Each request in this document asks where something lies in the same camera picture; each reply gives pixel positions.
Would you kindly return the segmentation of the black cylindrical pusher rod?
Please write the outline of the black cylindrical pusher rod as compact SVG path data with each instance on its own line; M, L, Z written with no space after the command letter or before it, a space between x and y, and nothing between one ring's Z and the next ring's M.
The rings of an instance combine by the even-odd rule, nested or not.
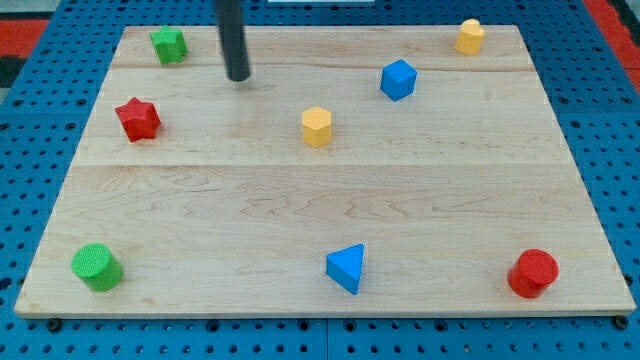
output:
M245 81L251 71L241 1L214 0L214 6L227 78L233 82Z

